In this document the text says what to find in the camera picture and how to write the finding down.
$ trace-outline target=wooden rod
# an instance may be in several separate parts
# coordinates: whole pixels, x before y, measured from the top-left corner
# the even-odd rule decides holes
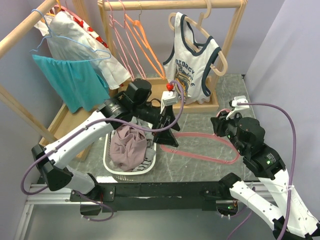
[[[91,26],[91,22],[88,16],[88,12],[87,12],[84,0],[72,0],[72,3],[75,8],[76,14],[81,19],[83,19],[89,26]]]
[[[41,124],[27,109],[24,108],[2,85],[0,85],[0,100],[11,108],[20,118],[26,121],[42,137],[53,143],[57,139]]]
[[[119,1],[110,1],[112,10],[123,11],[123,5]],[[125,10],[164,10],[164,9],[206,9],[204,0],[154,0],[154,1],[123,1]],[[239,8],[242,0],[211,0],[213,9]],[[104,10],[109,11],[110,5],[105,2]]]
[[[45,0],[37,9],[42,13],[47,13],[54,5],[56,0]],[[41,14],[34,11],[26,17],[14,30],[0,41],[0,59],[15,46],[33,26],[42,18]],[[42,137],[49,142],[57,139],[41,124],[20,102],[18,102],[2,85],[0,85],[0,100],[25,120]]]
[[[228,56],[229,50],[230,50],[232,43],[235,39],[235,35],[237,33],[241,18],[245,12],[245,9],[246,9],[247,3],[248,3],[248,0],[241,0],[241,1],[242,1],[241,7],[237,8],[234,11],[230,27],[228,29],[228,32],[226,34],[226,37],[225,37],[225,40],[224,40],[224,43],[223,43],[223,46],[221,49],[225,58],[227,58],[227,56]],[[216,68],[219,71],[221,71],[223,66],[224,66],[223,63],[222,63],[221,59],[219,58],[218,63],[216,65]],[[211,88],[214,88],[214,89],[216,88],[218,80],[219,80],[219,76],[215,74],[212,79]]]
[[[102,6],[99,6],[99,11],[108,48],[111,54],[116,57],[117,52],[113,43],[112,32],[110,31],[109,14],[107,11],[103,10]]]
[[[56,5],[56,0],[45,0],[37,9],[46,14]],[[34,11],[26,17],[15,29],[13,29],[4,39],[0,41],[0,59],[19,42],[42,18],[41,14]]]

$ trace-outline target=blue wire hanger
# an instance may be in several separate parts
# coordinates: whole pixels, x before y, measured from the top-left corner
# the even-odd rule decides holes
[[[110,58],[111,58],[111,54],[110,54],[110,52],[108,52],[108,51],[100,50],[100,49],[92,50],[91,47],[86,46],[86,45],[82,44],[81,42],[75,41],[75,40],[73,40],[73,39],[71,39],[71,38],[69,38],[69,37],[66,37],[66,36],[58,36],[58,35],[56,35],[55,32],[49,27],[49,24],[47,23],[47,20],[46,20],[44,14],[43,14],[41,11],[39,11],[38,9],[33,9],[31,12],[34,12],[34,11],[36,11],[36,12],[38,12],[39,14],[42,15],[42,17],[43,17],[43,19],[44,19],[44,23],[45,23],[45,25],[47,26],[47,28],[48,28],[48,30],[49,30],[50,36],[45,36],[44,38],[42,38],[40,44],[36,47],[36,49],[30,50],[29,53],[32,52],[32,51],[38,52],[38,51],[39,51],[39,47],[42,45],[42,43],[44,42],[44,40],[45,40],[45,39],[52,38],[52,35],[54,35],[56,38],[68,39],[68,40],[70,40],[70,41],[72,41],[72,42],[75,42],[75,43],[77,43],[77,44],[80,44],[81,46],[84,46],[85,48],[89,49],[89,50],[90,50],[91,52],[93,52],[93,53],[95,53],[95,52],[97,52],[97,51],[100,51],[100,52],[104,52],[104,53],[109,54],[109,57],[98,58],[98,59],[91,59],[91,60],[85,60],[85,61],[87,61],[87,62],[88,62],[88,61],[97,61],[97,60],[104,60],[104,59],[110,59]]]

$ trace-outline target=white plastic basket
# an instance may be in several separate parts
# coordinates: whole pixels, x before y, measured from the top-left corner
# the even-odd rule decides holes
[[[105,143],[104,143],[104,151],[103,151],[103,165],[105,169],[108,170],[108,172],[116,175],[126,175],[126,176],[133,176],[133,175],[141,175],[141,174],[146,174],[149,172],[156,163],[156,154],[154,155],[152,162],[149,166],[147,166],[144,170],[141,171],[122,171],[122,170],[116,170],[113,169],[113,164],[111,164],[111,157],[110,157],[110,144],[111,144],[111,137],[114,135],[115,131],[112,131],[110,134],[107,134],[105,136]],[[157,144],[153,144],[153,149],[157,151]]]

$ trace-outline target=gray marble table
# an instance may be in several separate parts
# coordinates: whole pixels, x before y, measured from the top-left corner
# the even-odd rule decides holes
[[[249,99],[246,85],[240,74],[227,74],[219,79],[216,87],[216,95],[219,102],[219,110],[229,108],[229,101],[235,96],[245,95]],[[185,113],[178,123],[181,132],[198,132],[213,134],[213,126],[210,117],[217,111],[210,113]],[[242,112],[244,117],[254,117],[252,108]],[[157,148],[156,163],[151,171],[142,175],[120,176],[109,173],[103,165],[105,137],[101,137],[91,147],[85,161],[73,160],[72,168],[83,173],[92,173],[98,182],[110,182],[112,177],[118,182],[198,182],[218,181],[228,173],[235,173],[245,181],[256,180],[242,162],[240,157],[233,164],[221,164],[204,161],[191,157],[180,156],[174,153],[166,153]],[[235,153],[228,147],[217,141],[199,137],[179,137],[180,151],[231,161]]]

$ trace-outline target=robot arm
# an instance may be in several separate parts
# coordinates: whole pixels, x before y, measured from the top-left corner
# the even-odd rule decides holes
[[[152,106],[152,103],[147,101],[150,95],[151,84],[146,80],[136,79],[128,85],[126,91],[122,91],[114,98],[106,100],[87,120],[61,139],[46,147],[41,145],[33,147],[32,154],[35,160],[53,151],[53,154],[37,165],[49,189],[57,191],[62,188],[69,188],[94,199],[100,192],[96,179],[90,173],[76,171],[68,164],[79,152],[99,137],[111,133],[122,125],[122,123],[116,121],[106,122],[104,121],[106,118],[130,122],[134,116],[151,123],[152,129],[160,129],[172,123],[175,119],[172,104],[178,102],[177,93],[163,92],[161,107]],[[173,125],[172,128],[177,131],[180,130],[178,123]],[[170,129],[155,132],[153,141],[158,144],[178,146],[178,142]],[[63,142],[66,142],[65,145],[58,148],[57,146]]]
[[[243,156],[243,163],[265,185],[277,206],[249,189],[234,173],[220,180],[222,194],[241,200],[269,225],[277,238],[286,216],[288,188],[291,188],[288,231],[283,240],[312,239],[319,236],[319,221],[309,212],[296,189],[288,186],[289,174],[283,160],[273,148],[264,143],[265,130],[258,120],[242,117],[239,111],[244,106],[238,107],[237,103],[247,103],[247,100],[236,97],[230,102],[234,107],[233,111],[222,111],[218,117],[211,118],[214,133],[218,137],[227,136]]]

